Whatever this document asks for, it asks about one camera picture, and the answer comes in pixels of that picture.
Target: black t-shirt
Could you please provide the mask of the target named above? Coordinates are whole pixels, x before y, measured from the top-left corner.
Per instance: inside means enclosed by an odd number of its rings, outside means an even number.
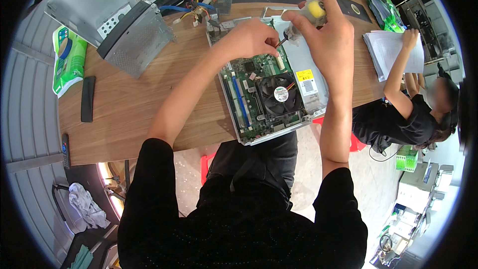
[[[361,268],[367,226],[350,171],[323,180],[315,223],[284,209],[279,192],[255,179],[208,180],[198,208],[179,218],[173,150],[143,143],[118,231],[122,268]]]
[[[421,145],[432,137],[437,123],[422,95],[416,94],[412,103],[412,114],[406,120],[393,105],[382,100],[355,107],[352,132],[362,143],[382,151],[391,143]]]

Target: chair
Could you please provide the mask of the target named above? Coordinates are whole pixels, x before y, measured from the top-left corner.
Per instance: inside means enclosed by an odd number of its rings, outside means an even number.
[[[204,183],[206,182],[206,176],[207,176],[207,172],[209,171],[209,165],[207,164],[207,162],[214,158],[214,156],[216,155],[216,153],[213,153],[209,156],[202,156],[201,157],[201,185],[204,185]]]
[[[316,118],[315,120],[312,121],[314,124],[322,124],[324,123],[324,117]],[[361,151],[365,146],[367,146],[364,143],[361,143],[357,137],[353,133],[350,134],[350,152],[359,152]]]

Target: man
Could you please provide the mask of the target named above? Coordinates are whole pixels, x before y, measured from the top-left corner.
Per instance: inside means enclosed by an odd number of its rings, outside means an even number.
[[[153,118],[119,225],[122,268],[362,267],[367,227],[348,169],[354,29],[336,0],[324,5],[328,23],[320,30],[294,11],[283,16],[304,35],[330,92],[320,136],[323,181],[314,202],[315,222],[288,211],[295,132],[257,146],[221,144],[197,209],[178,217],[171,147],[202,92],[227,61],[278,54],[278,33],[252,19],[214,45]]]

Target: hair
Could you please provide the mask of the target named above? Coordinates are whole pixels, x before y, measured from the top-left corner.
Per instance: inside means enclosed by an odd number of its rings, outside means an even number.
[[[436,126],[433,131],[432,137],[425,143],[418,145],[418,148],[426,148],[434,142],[442,142],[448,139],[451,134],[454,134],[457,130],[458,125],[458,99],[460,91],[458,90],[457,85],[451,80],[450,75],[446,73],[443,68],[438,67],[438,75],[445,78],[445,87],[448,94],[448,102],[453,106],[453,109],[450,112],[447,112],[443,115],[442,120]]]

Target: blue ram slot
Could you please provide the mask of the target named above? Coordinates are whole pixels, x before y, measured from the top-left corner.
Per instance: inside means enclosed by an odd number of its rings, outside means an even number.
[[[239,86],[236,81],[236,76],[232,76],[232,83],[234,84],[234,88],[236,89],[236,93],[238,95],[238,101],[240,104],[240,108],[242,109],[242,116],[244,117],[244,120],[246,121],[246,126],[249,127],[249,120],[247,119],[247,113],[246,113],[246,108],[244,107],[244,103],[242,103],[240,91],[239,91]]]

